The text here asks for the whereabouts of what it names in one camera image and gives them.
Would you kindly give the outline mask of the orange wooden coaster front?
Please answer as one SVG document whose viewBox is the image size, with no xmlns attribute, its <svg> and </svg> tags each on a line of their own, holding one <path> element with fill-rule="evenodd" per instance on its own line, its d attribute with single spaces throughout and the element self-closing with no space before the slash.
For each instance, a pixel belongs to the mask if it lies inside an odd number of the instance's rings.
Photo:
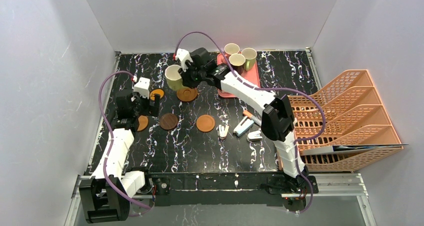
<svg viewBox="0 0 424 226">
<path fill-rule="evenodd" d="M 145 130 L 148 125 L 149 125 L 149 119 L 146 116 L 143 116 L 143 115 L 140 116 L 138 118 L 137 132 L 141 132 L 141 131 Z"/>
</svg>

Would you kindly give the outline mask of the green mug front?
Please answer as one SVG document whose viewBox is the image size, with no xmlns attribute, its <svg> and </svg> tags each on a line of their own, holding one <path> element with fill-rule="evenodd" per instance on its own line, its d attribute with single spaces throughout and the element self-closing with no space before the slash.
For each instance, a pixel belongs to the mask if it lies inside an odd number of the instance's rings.
<svg viewBox="0 0 424 226">
<path fill-rule="evenodd" d="M 164 72 L 167 85 L 173 91 L 187 88 L 183 85 L 183 79 L 179 74 L 179 69 L 181 69 L 181 66 L 179 65 L 170 65 Z"/>
</svg>

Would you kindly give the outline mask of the brown saucer coaster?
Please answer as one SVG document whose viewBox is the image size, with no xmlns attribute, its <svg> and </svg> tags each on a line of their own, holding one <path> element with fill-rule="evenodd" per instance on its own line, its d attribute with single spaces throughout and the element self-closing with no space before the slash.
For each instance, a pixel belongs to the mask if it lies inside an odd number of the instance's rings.
<svg viewBox="0 0 424 226">
<path fill-rule="evenodd" d="M 176 96 L 182 102 L 191 102 L 198 96 L 198 90 L 196 88 L 182 88 L 176 92 Z"/>
</svg>

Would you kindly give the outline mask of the small orange coaster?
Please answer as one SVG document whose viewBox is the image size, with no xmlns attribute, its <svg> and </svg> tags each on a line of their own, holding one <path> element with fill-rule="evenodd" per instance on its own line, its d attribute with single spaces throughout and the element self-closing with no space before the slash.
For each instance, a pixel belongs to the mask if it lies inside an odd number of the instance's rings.
<svg viewBox="0 0 424 226">
<path fill-rule="evenodd" d="M 161 88 L 153 89 L 153 90 L 150 92 L 150 99 L 151 99 L 152 101 L 154 101 L 154 100 L 156 99 L 156 95 L 158 95 L 158 96 L 159 96 L 159 98 L 160 98 L 160 99 L 162 99 L 162 98 L 164 97 L 164 95 L 165 95 L 165 92 L 164 92 L 164 90 L 163 90 L 163 89 L 161 89 Z"/>
</svg>

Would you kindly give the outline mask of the dark brown coaster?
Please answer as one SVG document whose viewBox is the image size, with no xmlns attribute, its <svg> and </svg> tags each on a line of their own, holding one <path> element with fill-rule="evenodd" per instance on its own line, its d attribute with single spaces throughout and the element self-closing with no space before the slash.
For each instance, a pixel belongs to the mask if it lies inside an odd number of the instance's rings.
<svg viewBox="0 0 424 226">
<path fill-rule="evenodd" d="M 173 130 L 178 122 L 179 118 L 172 113 L 166 113 L 159 119 L 159 125 L 163 130 Z"/>
</svg>

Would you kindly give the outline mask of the pink tray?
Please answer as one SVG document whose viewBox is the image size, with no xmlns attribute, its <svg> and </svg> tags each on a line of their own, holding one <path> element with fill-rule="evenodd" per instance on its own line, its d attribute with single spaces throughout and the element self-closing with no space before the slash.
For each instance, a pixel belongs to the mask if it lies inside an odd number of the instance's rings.
<svg viewBox="0 0 424 226">
<path fill-rule="evenodd" d="M 223 64 L 222 59 L 223 59 L 223 55 L 221 53 L 219 53 L 217 55 L 217 64 Z M 240 75 L 241 77 L 243 77 L 244 79 L 246 79 L 247 81 L 249 81 L 252 84 L 255 84 L 257 87 L 261 87 L 260 85 L 260 77 L 259 77 L 259 73 L 258 73 L 258 66 L 257 66 L 257 62 L 254 65 L 254 67 L 250 70 L 250 71 L 243 71 L 243 73 Z M 222 91 L 222 90 L 217 90 L 218 91 L 218 95 L 222 98 L 235 98 L 236 96 Z"/>
</svg>

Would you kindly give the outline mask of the light orange coaster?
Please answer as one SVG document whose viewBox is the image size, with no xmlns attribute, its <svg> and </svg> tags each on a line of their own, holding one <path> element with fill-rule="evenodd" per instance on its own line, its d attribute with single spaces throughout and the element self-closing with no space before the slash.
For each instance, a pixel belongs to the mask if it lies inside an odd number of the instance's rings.
<svg viewBox="0 0 424 226">
<path fill-rule="evenodd" d="M 201 132 L 210 132 L 215 128 L 215 120 L 210 115 L 201 115 L 196 121 L 196 126 Z"/>
</svg>

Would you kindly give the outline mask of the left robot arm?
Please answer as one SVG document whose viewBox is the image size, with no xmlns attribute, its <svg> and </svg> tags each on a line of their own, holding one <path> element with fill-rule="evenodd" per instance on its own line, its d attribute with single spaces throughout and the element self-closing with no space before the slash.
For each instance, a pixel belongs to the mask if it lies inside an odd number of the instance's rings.
<svg viewBox="0 0 424 226">
<path fill-rule="evenodd" d="M 109 130 L 106 148 L 90 178 L 79 186 L 84 216 L 88 223 L 124 221 L 130 214 L 135 193 L 145 186 L 145 172 L 124 172 L 124 163 L 141 116 L 157 117 L 160 109 L 159 94 L 142 96 L 131 89 L 118 91 L 114 108 L 105 118 Z"/>
</svg>

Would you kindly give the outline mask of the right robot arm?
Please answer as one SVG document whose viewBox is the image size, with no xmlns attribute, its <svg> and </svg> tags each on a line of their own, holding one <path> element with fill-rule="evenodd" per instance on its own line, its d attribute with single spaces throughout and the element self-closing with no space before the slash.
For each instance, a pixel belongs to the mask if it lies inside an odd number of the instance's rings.
<svg viewBox="0 0 424 226">
<path fill-rule="evenodd" d="M 277 97 L 273 89 L 260 88 L 244 79 L 228 58 L 218 64 L 205 48 L 189 52 L 176 49 L 174 59 L 180 61 L 182 84 L 195 88 L 201 82 L 231 93 L 261 113 L 261 131 L 276 147 L 282 170 L 295 190 L 306 188 L 314 193 L 309 171 L 300 157 L 295 139 L 295 116 L 288 96 Z"/>
</svg>

